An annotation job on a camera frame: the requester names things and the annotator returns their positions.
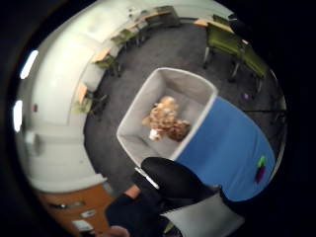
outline wooden desk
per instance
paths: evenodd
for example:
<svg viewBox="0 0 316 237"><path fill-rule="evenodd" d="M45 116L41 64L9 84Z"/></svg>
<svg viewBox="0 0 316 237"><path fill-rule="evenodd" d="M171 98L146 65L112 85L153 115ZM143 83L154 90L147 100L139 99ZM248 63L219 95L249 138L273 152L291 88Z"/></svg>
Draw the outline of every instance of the wooden desk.
<svg viewBox="0 0 316 237"><path fill-rule="evenodd" d="M148 19L148 18L157 17L157 16L161 16L161 15L166 15L166 14L170 14L170 13L171 13L171 11L161 11L161 12L150 13L148 15L140 17L137 21L135 21L133 24L127 26L126 28L128 30L130 30L130 29L132 29L134 27L137 27L137 25L139 25L143 21L146 21L146 19Z"/></svg>
<svg viewBox="0 0 316 237"><path fill-rule="evenodd" d="M63 194L37 192L37 196L46 211L73 236L82 236L74 225L76 220L88 222L96 232L107 233L109 231L110 226L105 216L105 209L113 198L102 185ZM71 203L82 203L82 205L70 206Z"/></svg>
<svg viewBox="0 0 316 237"><path fill-rule="evenodd" d="M110 53L110 51L111 51L110 47L106 47L106 48L102 49L101 51L99 51L97 53L97 55L95 55L92 58L92 62L97 62L97 61L103 60Z"/></svg>
<svg viewBox="0 0 316 237"><path fill-rule="evenodd" d="M199 27L207 27L207 24L210 23L210 24L213 24L227 32L230 32L232 34L234 34L233 30L231 30L230 27L228 26L225 26L223 24L220 24L220 23L217 23L217 22L214 22L214 21L210 21L210 20L205 20L205 19L197 19L194 24L199 26Z"/></svg>
<svg viewBox="0 0 316 237"><path fill-rule="evenodd" d="M88 91L88 87L83 82L80 82L77 89L77 99L80 105L82 105L83 100L86 97L87 91Z"/></svg>

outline white trash can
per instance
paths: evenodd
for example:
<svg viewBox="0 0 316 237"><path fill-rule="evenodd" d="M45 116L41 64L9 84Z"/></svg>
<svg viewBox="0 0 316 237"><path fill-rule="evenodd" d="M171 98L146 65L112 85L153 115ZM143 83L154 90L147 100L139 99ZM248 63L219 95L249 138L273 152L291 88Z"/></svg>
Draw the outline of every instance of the white trash can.
<svg viewBox="0 0 316 237"><path fill-rule="evenodd" d="M213 84L194 73L175 68L157 68L142 85L120 122L118 141L137 166L149 156L176 160L202 124L217 93ZM167 136L153 141L148 137L150 129L141 123L154 104L164 96L176 99L178 119L187 120L191 125L188 135L181 142Z"/></svg>

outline green marker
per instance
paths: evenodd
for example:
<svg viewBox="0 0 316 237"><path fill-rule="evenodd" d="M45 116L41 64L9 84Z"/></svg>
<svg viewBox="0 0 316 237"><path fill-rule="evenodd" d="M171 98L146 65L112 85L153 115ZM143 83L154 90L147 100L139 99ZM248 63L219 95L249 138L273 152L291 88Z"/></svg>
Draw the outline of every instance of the green marker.
<svg viewBox="0 0 316 237"><path fill-rule="evenodd" d="M262 155L257 163L257 167L260 168L266 164L266 156Z"/></svg>

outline hand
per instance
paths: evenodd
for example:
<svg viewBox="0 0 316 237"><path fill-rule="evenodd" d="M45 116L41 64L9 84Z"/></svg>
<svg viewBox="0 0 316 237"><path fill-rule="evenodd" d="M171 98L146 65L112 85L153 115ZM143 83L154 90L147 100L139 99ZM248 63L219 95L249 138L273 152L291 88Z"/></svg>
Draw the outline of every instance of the hand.
<svg viewBox="0 0 316 237"><path fill-rule="evenodd" d="M126 190L124 192L127 196L129 196L130 198L137 198L138 195L140 194L140 189L138 186L133 185L132 187L130 187L128 190Z"/></svg>
<svg viewBox="0 0 316 237"><path fill-rule="evenodd" d="M129 232L121 226L111 226L107 233L97 233L96 231L91 231L96 237L130 237Z"/></svg>

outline ceiling light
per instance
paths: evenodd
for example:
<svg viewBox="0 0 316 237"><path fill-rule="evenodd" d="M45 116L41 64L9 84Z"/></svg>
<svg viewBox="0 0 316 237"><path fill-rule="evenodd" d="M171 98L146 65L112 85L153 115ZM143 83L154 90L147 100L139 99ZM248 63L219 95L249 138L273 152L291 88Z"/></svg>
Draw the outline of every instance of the ceiling light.
<svg viewBox="0 0 316 237"><path fill-rule="evenodd" d="M39 54L38 50L33 50L30 53L30 56L29 56L26 64L24 65L21 73L20 73L21 79L26 79L29 76L29 73L31 71L32 65L33 65L34 61L36 60L38 54Z"/></svg>
<svg viewBox="0 0 316 237"><path fill-rule="evenodd" d="M17 101L13 108L13 126L14 129L19 132L22 125L22 107L23 102Z"/></svg>

